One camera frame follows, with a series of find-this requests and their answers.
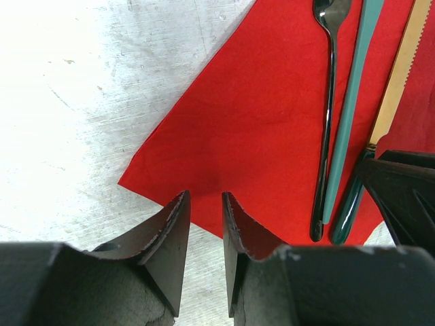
black plastic part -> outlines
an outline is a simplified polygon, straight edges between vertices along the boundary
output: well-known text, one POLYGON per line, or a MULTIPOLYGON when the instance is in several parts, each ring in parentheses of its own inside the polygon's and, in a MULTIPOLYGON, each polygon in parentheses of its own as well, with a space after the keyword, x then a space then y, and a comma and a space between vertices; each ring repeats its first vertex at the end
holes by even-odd
POLYGON ((435 155, 387 151, 357 169, 396 244, 435 255, 435 155))
POLYGON ((172 326, 189 227, 184 192, 92 252, 62 243, 0 244, 0 325, 172 326))
POLYGON ((435 261, 423 249, 290 247, 232 194, 223 201, 234 325, 435 325, 435 261))

cutlery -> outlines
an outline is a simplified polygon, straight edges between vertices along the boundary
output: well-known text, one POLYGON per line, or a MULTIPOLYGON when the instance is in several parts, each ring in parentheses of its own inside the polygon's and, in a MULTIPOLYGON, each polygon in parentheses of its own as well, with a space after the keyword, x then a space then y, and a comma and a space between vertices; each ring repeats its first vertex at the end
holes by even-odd
MULTIPOLYGON (((432 0, 414 0, 370 140, 367 147, 362 151, 359 161, 368 157, 373 158, 379 139, 389 132, 413 64, 431 2, 432 0)), ((352 173, 352 178, 349 180, 347 190, 338 209, 337 220, 332 228, 332 243, 342 245, 347 240, 355 221, 362 192, 361 181, 355 176, 355 173, 352 173)))
POLYGON ((384 0, 365 0, 362 6, 360 26, 358 27, 358 38, 353 55, 353 63, 349 83, 345 96, 345 104, 340 117, 337 138, 335 140, 332 163, 326 187, 325 207, 323 211, 323 223, 328 224, 334 208, 337 196, 338 185, 340 184, 341 173, 345 164, 349 136, 351 134, 353 113, 355 112, 358 90, 364 62, 372 39, 373 32, 381 13, 384 0))
POLYGON ((315 193, 313 214, 311 217, 310 237, 312 241, 319 241, 323 236, 324 225, 322 213, 326 193, 326 172, 328 168, 328 152, 331 135, 332 107, 336 83, 337 62, 337 34, 340 25, 346 19, 351 7, 351 0, 314 0, 313 11, 316 21, 325 29, 330 40, 330 76, 328 88, 328 106, 324 120, 324 134, 321 140, 319 174, 315 193))

dark green handle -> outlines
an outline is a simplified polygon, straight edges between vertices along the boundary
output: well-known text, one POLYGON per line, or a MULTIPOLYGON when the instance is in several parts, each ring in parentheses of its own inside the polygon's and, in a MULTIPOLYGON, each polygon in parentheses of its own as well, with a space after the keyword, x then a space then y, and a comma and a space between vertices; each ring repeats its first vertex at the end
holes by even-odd
MULTIPOLYGON (((375 158, 375 151, 376 145, 369 144, 360 154, 355 166, 366 158, 375 158)), ((334 226, 332 227, 331 241, 333 244, 342 245, 346 242, 347 237, 351 233, 363 191, 364 186, 355 175, 355 168, 353 168, 352 176, 347 184, 345 194, 336 213, 334 226)))

teal handle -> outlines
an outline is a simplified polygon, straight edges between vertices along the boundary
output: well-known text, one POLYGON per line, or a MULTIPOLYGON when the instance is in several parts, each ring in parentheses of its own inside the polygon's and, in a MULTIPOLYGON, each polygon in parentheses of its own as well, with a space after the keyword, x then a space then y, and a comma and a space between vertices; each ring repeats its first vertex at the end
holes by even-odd
POLYGON ((375 31, 376 23, 381 13, 384 0, 365 0, 360 18, 360 29, 353 55, 353 64, 349 84, 347 86, 345 104, 341 113, 340 125, 334 146, 332 164, 329 172, 328 187, 326 188, 326 199, 323 213, 323 223, 328 224, 331 218, 340 185, 341 173, 345 165, 347 146, 351 134, 353 113, 355 112, 358 90, 360 88, 362 69, 368 51, 370 40, 375 31))
MULTIPOLYGON (((358 158, 355 167, 367 158, 375 158, 376 145, 369 144, 358 158)), ((332 227, 331 242, 335 245, 343 245, 351 233, 353 222, 355 221, 358 207, 360 206, 364 187, 360 178, 355 174, 353 168, 352 177, 347 184, 343 199, 338 206, 336 220, 332 227)))

white table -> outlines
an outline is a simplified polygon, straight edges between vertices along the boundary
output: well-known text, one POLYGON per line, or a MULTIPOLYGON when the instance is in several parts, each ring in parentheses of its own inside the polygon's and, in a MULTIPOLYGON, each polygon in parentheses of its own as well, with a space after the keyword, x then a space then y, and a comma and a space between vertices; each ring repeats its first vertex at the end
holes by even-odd
MULTIPOLYGON (((91 250, 157 212, 117 181, 252 3, 4 3, 0 241, 91 250)), ((392 243, 385 226, 370 243, 392 243)), ((177 325, 232 325, 222 241, 195 225, 177 325)))

